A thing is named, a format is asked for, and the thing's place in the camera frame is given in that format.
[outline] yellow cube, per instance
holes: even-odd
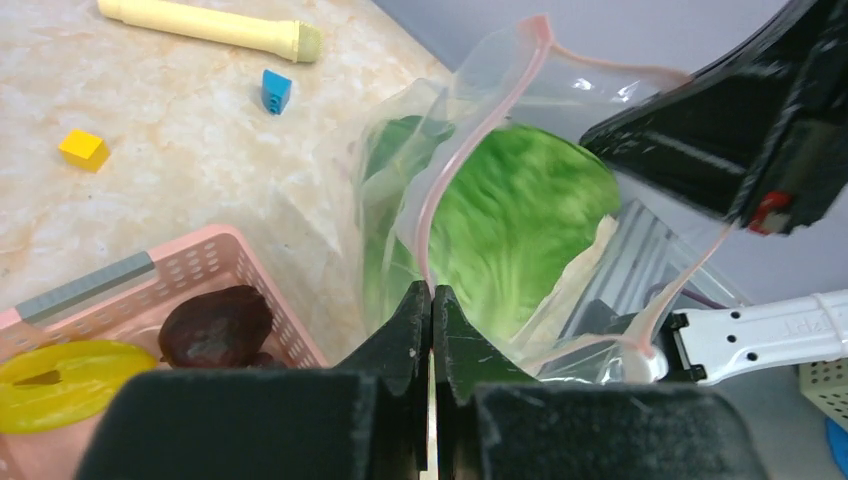
[[[75,167],[97,173],[109,158],[109,147],[102,138],[73,129],[59,145],[65,161]]]

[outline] marble surface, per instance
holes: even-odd
[[[0,7],[0,309],[230,223],[336,361],[364,331],[344,305],[328,306],[343,285],[313,149],[340,122],[446,70],[368,0],[181,2],[312,23],[323,58],[294,65],[130,27],[102,17],[95,0]],[[259,100],[266,68],[294,82],[281,116]],[[74,128],[110,147],[100,172],[62,160],[57,147]]]

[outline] green cabbage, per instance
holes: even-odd
[[[432,135],[419,131],[414,155],[395,156],[402,160],[390,164],[419,123],[420,117],[389,122],[373,136],[377,155],[366,167],[364,187],[373,193],[391,186],[379,195],[368,188],[362,194],[377,199],[364,203],[364,288],[369,315],[381,321],[410,281],[420,278],[412,255],[391,235],[403,186],[453,133],[447,124],[428,129]],[[392,180],[373,181],[381,174]],[[439,202],[430,268],[440,284],[454,289],[483,334],[509,339],[565,266],[592,245],[601,219],[619,206],[615,177],[597,157],[538,128],[509,125],[483,139]]]

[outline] basket handle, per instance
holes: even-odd
[[[119,260],[100,270],[26,300],[15,307],[21,320],[34,324],[77,303],[88,300],[155,268],[147,252]]]

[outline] beige basket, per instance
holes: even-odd
[[[222,225],[138,253],[0,313],[0,364],[41,346],[91,338],[133,343],[159,358],[159,328],[177,305],[235,285],[258,289],[274,312],[273,333],[263,350],[290,367],[327,365],[244,237]],[[72,478],[100,417],[44,433],[0,435],[0,480]]]
[[[848,430],[848,359],[806,363],[798,370],[801,393]]]

